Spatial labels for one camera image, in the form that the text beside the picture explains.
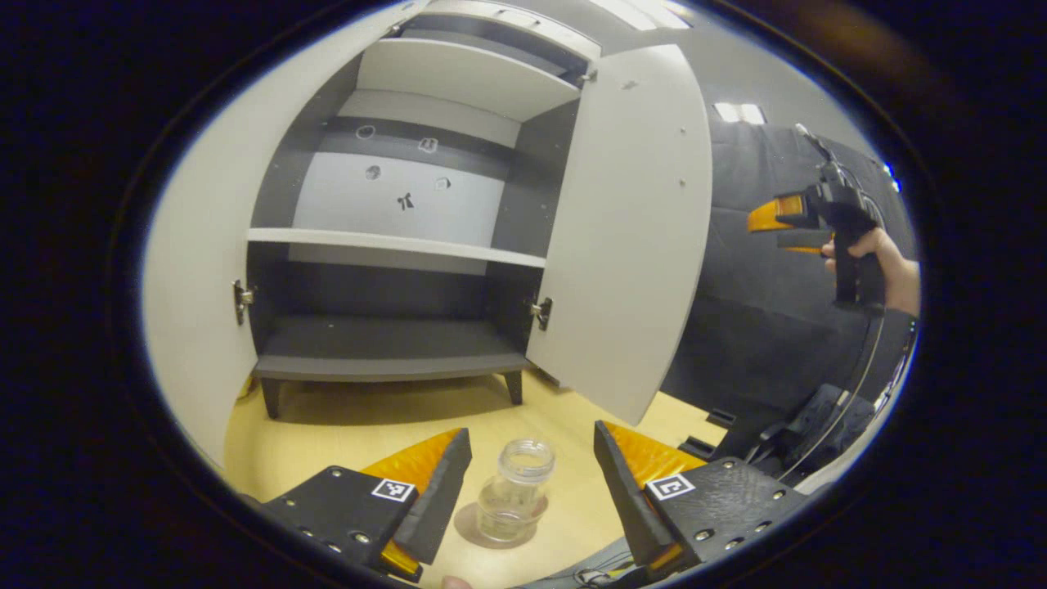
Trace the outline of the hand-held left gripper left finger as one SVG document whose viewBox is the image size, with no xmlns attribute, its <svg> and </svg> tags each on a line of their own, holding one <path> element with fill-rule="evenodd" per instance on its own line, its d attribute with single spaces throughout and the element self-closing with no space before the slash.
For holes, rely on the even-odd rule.
<svg viewBox="0 0 1047 589">
<path fill-rule="evenodd" d="M 363 469 L 329 465 L 259 509 L 340 563 L 418 582 L 440 551 L 471 460 L 469 430 L 452 428 Z"/>
</svg>

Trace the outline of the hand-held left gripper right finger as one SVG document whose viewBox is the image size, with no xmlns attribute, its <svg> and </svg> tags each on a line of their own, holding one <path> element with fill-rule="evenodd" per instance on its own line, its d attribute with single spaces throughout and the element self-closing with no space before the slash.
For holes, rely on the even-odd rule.
<svg viewBox="0 0 1047 589">
<path fill-rule="evenodd" d="M 645 577 L 744 551 L 809 500 L 743 459 L 703 460 L 606 420 L 594 423 L 592 451 Z"/>
</svg>

